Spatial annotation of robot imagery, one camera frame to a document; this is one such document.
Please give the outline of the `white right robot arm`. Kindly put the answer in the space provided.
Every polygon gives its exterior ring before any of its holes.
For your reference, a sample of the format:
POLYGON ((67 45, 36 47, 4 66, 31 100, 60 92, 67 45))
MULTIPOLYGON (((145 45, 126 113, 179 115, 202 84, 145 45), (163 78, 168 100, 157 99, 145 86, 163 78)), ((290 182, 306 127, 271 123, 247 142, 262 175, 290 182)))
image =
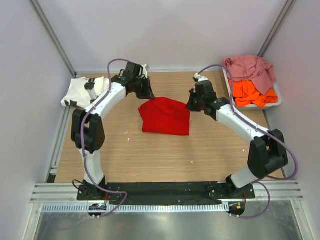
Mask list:
POLYGON ((225 192, 237 198, 253 182, 268 177, 288 164, 284 136, 278 129, 269 130, 236 110, 229 100, 218 98, 212 83, 196 80, 186 107, 191 112, 204 112, 240 136, 248 145, 247 164, 226 178, 225 192))

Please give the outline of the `red t shirt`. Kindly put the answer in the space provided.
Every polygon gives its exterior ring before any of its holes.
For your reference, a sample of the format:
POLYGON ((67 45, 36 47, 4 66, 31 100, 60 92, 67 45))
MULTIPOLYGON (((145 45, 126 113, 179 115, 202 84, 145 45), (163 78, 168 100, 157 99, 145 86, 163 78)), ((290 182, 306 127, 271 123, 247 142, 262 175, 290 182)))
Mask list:
POLYGON ((183 102, 157 97, 142 104, 138 111, 144 133, 175 136, 190 134, 190 111, 183 102))

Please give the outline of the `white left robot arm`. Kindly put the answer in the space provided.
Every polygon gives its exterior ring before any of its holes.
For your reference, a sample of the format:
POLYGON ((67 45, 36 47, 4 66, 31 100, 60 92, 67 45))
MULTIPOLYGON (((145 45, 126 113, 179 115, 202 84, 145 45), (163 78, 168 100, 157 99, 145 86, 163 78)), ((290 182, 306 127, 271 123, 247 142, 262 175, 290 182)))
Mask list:
POLYGON ((72 114, 71 140, 79 149, 84 167, 84 179, 78 186, 77 200, 102 200, 109 193, 101 164, 101 148, 105 142, 104 119, 128 94, 138 99, 153 100, 147 64, 127 61, 125 69, 108 78, 108 86, 96 100, 72 114))

